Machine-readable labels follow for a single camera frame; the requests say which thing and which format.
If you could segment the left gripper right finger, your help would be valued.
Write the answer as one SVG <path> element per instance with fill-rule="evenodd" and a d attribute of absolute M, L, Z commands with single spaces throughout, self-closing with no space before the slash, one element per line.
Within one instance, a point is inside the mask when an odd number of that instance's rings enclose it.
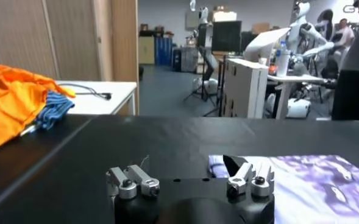
<path fill-rule="evenodd" d="M 274 169 L 267 161 L 250 163 L 243 157 L 223 156 L 229 173 L 226 193 L 237 198 L 250 193 L 255 198 L 274 196 Z"/>

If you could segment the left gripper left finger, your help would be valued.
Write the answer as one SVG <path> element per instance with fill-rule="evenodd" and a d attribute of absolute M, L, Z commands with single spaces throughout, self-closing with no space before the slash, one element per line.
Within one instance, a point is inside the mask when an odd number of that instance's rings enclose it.
<path fill-rule="evenodd" d="M 150 177 L 140 166 L 131 165 L 122 170 L 110 168 L 106 174 L 107 195 L 123 200 L 134 199 L 138 194 L 157 197 L 160 193 L 160 181 Z"/>

